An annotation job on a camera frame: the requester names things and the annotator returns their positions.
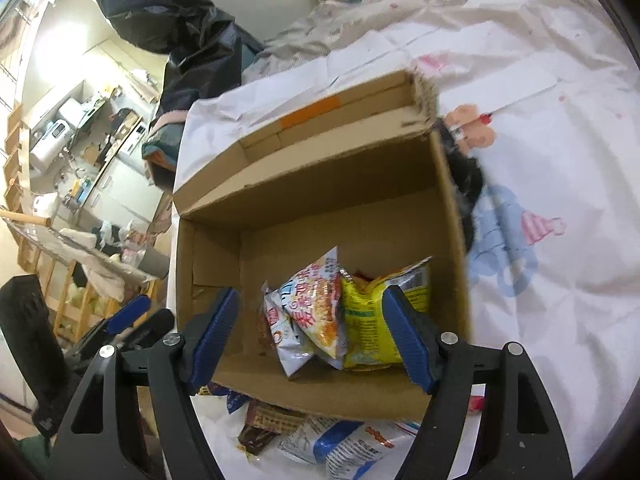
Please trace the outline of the brown chocolate wafer bar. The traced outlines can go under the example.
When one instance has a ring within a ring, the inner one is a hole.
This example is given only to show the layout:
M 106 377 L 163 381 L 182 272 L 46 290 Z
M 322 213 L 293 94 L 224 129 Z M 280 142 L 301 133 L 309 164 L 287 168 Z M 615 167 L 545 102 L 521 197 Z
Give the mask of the brown chocolate wafer bar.
M 238 435 L 240 447 L 250 455 L 259 455 L 276 437 L 289 436 L 307 415 L 288 408 L 250 400 L 244 426 Z

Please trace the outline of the white orange snack bag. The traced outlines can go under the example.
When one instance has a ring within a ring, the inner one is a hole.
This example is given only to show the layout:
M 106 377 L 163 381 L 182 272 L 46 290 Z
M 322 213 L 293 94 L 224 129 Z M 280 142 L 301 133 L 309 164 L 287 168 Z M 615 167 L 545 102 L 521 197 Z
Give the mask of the white orange snack bag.
M 333 247 L 277 289 L 262 286 L 264 312 L 286 377 L 318 358 L 340 370 L 347 351 L 338 250 Z

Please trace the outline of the grey crumpled blanket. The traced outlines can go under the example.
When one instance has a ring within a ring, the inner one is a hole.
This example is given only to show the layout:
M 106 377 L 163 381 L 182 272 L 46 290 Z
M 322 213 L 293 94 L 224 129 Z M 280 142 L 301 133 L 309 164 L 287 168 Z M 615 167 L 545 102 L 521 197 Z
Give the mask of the grey crumpled blanket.
M 288 25 L 265 43 L 265 49 L 244 70 L 248 84 L 323 58 L 344 49 L 370 30 L 381 30 L 420 12 L 426 6 L 460 6 L 468 0 L 319 0 L 309 14 Z

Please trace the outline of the white printed bed sheet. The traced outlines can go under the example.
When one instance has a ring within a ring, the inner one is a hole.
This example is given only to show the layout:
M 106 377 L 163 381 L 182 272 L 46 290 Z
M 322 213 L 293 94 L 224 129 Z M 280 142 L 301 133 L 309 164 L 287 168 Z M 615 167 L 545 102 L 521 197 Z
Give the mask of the white printed bed sheet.
M 491 112 L 473 336 L 524 344 L 581 471 L 639 379 L 639 70 L 597 0 L 323 3 L 192 106 L 176 189 L 267 120 L 409 66 L 444 110 Z

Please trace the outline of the yellow blue snack packet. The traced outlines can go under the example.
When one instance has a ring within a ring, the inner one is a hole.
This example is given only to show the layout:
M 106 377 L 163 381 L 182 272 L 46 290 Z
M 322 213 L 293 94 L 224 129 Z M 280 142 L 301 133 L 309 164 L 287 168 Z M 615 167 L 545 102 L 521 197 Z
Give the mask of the yellow blue snack packet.
M 198 390 L 200 396 L 219 396 L 226 399 L 226 408 L 229 414 L 239 411 L 250 400 L 249 396 L 236 392 L 216 382 L 209 382 Z

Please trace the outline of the white blue snack bag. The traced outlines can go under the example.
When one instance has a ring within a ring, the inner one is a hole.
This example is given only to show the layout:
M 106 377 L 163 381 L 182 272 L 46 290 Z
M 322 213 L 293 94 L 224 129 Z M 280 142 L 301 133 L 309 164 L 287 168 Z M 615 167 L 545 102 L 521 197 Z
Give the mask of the white blue snack bag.
M 411 444 L 420 424 L 408 420 L 354 420 L 307 416 L 278 444 L 290 460 L 321 465 L 329 479 L 360 479 L 383 458 Z

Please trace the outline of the yellow green chip bag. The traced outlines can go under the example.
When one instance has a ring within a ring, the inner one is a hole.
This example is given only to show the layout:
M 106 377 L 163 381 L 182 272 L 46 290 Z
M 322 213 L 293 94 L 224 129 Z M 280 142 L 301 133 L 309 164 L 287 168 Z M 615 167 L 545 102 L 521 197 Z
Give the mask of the yellow green chip bag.
M 400 364 L 401 357 L 383 316 L 383 294 L 397 285 L 414 310 L 426 312 L 431 300 L 430 257 L 372 281 L 340 270 L 346 324 L 346 370 L 378 370 Z

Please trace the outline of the brown cardboard box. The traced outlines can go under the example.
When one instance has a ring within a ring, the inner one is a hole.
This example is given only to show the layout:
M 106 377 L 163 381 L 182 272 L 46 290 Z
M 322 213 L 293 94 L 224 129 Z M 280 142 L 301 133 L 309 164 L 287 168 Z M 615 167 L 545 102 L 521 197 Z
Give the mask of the brown cardboard box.
M 262 285 L 283 284 L 329 249 L 374 277 L 429 258 L 430 317 L 469 333 L 464 237 L 436 103 L 431 81 L 401 70 L 259 128 L 178 184 L 178 324 L 221 289 L 240 295 L 211 382 L 317 415 L 422 418 L 430 399 L 401 366 L 348 372 L 313 360 L 288 376 L 258 312 Z

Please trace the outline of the wooden crib rail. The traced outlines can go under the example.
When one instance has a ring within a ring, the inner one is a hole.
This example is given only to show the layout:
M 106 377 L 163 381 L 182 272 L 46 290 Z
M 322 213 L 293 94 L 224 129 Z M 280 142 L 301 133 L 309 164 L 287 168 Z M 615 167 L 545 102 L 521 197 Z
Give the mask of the wooden crib rail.
M 70 346 L 135 296 L 155 301 L 162 279 L 89 247 L 81 232 L 55 229 L 58 194 L 30 190 L 29 141 L 16 103 L 1 142 L 1 220 L 16 241 L 17 264 L 38 278 L 54 336 Z

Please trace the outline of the dark grey cloth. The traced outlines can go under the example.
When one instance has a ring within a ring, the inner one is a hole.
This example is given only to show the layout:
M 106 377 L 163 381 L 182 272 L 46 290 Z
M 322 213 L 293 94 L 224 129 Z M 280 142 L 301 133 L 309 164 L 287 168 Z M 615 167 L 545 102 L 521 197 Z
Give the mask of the dark grey cloth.
M 440 144 L 456 189 L 454 194 L 461 219 L 465 251 L 469 252 L 475 240 L 473 211 L 483 191 L 483 173 L 476 158 L 462 153 L 442 118 L 436 120 L 434 128 L 439 133 Z

